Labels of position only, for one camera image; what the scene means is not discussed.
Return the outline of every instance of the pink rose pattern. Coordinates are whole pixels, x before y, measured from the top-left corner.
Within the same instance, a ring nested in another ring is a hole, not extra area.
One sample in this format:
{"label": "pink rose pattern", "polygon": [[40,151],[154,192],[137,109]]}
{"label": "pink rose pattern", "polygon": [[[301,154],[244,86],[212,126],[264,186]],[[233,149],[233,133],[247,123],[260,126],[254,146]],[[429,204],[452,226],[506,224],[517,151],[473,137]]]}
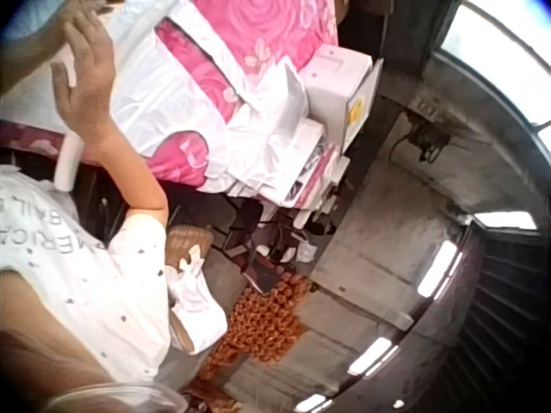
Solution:
{"label": "pink rose pattern", "polygon": [[[332,0],[195,0],[253,84],[288,55],[299,71],[322,44],[337,44]],[[193,77],[226,123],[242,102],[212,61],[170,20],[156,27],[157,36]],[[54,157],[62,137],[57,133],[2,122],[0,145]],[[159,179],[200,186],[207,146],[197,133],[176,133],[158,148],[148,164]],[[83,161],[94,163],[84,153]]]}

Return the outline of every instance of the person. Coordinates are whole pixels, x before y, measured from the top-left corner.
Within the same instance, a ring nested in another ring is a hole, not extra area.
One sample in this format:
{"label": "person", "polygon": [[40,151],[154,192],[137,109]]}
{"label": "person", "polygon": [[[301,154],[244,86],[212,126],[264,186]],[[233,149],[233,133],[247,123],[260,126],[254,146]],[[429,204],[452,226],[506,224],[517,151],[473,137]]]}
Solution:
{"label": "person", "polygon": [[110,116],[105,27],[77,13],[64,33],[76,85],[52,63],[56,108],[129,210],[105,247],[50,182],[0,166],[0,368],[33,406],[82,385],[151,382],[170,346],[165,193]]}

